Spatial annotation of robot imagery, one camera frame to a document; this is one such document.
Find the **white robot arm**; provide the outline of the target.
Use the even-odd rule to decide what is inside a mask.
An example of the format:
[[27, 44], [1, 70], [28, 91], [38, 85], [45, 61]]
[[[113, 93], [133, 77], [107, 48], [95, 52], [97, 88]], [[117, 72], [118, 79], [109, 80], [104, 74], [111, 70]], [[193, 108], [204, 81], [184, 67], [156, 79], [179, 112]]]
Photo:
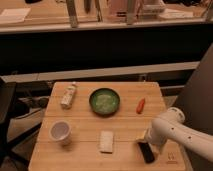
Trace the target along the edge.
[[172, 140], [213, 162], [213, 135], [189, 128], [184, 121], [184, 113], [179, 108], [170, 107], [151, 121], [136, 142], [150, 143], [162, 150], [167, 140]]

